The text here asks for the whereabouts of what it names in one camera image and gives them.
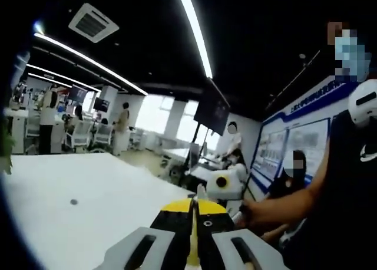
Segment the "person's right hand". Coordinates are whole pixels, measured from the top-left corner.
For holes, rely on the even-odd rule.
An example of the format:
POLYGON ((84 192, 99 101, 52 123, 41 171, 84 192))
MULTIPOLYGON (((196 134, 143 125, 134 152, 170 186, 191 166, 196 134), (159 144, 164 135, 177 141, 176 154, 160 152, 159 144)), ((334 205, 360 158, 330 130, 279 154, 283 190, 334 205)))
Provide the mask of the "person's right hand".
POLYGON ((247 228, 254 232, 264 232, 280 226, 282 223, 276 217, 276 199, 266 199, 260 202, 244 200, 240 206, 241 219, 236 223, 239 228, 247 228))

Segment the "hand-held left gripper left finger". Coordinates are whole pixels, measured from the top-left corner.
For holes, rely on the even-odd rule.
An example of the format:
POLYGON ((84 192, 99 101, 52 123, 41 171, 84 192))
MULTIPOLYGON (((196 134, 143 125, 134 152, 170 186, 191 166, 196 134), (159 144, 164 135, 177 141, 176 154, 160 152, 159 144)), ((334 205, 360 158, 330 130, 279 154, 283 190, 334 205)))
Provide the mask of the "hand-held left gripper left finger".
POLYGON ((100 269, 184 269, 194 207, 190 197, 165 205, 150 227, 139 227, 110 247, 100 269))

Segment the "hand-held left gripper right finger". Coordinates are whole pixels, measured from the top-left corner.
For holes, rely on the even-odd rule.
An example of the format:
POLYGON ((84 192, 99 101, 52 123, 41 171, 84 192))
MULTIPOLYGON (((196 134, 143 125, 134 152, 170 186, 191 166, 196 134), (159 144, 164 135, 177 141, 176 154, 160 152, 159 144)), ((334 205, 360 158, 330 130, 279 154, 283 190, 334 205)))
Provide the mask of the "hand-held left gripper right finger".
POLYGON ((201 269, 287 269, 275 248, 248 229, 235 229, 221 205, 198 200, 196 219, 201 269))

